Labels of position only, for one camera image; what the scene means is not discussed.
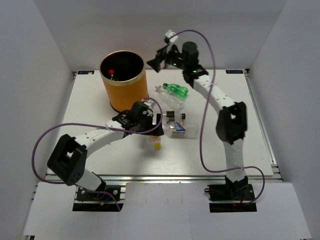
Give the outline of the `clear bottle red label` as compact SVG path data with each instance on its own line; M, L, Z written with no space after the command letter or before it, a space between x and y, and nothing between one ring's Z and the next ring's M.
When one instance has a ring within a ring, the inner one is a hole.
M115 71L113 69L108 70L107 73L108 73L109 79L111 81L114 81L114 82L118 82L119 81L118 78L116 77Z

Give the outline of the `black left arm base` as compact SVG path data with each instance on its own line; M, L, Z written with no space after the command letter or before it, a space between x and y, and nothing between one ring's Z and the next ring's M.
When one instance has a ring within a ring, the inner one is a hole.
M103 193L89 193L78 187L76 189L73 212L119 212L125 202L124 185L107 184Z

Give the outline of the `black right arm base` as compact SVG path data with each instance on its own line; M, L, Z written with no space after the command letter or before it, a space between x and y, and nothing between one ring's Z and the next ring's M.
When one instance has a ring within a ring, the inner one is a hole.
M250 213L257 212L253 186L249 184L235 196L227 192L224 184L210 184L204 189L208 195L210 213Z

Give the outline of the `clear bottle blue label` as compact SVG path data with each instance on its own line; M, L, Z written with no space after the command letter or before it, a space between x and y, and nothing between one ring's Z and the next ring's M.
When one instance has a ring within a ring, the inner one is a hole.
M163 127L165 135L174 139L197 139L200 132L198 123L171 121Z

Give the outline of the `clear bottle yellow cap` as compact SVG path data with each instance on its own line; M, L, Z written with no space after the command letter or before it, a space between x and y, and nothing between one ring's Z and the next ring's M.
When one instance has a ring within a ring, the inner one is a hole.
M161 145L161 136L154 136L150 135L149 136L149 142L152 145L153 149L156 151L159 151L162 147Z

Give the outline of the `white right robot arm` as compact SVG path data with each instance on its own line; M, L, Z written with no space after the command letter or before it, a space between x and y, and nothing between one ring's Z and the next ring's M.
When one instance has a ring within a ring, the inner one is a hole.
M213 188L211 192L230 200L242 197L248 186L243 157L243 143L248 129L246 104L235 102L214 84L209 72L200 65L198 46L192 41L185 42L181 51L175 44L167 42L157 50L154 59L147 61L156 72L161 70L161 63L181 69L185 82L206 98L206 105L212 106L218 115L215 130L225 151L225 184Z

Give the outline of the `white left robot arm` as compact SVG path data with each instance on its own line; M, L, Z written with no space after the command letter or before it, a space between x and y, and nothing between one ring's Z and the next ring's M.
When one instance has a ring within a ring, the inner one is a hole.
M78 136L61 136L50 155L47 167L67 186L78 186L94 199L105 196L106 183L86 169L87 158L106 145L130 135L154 135L161 122L153 124L153 109L160 104L151 97L135 102L105 125L92 125L93 130Z

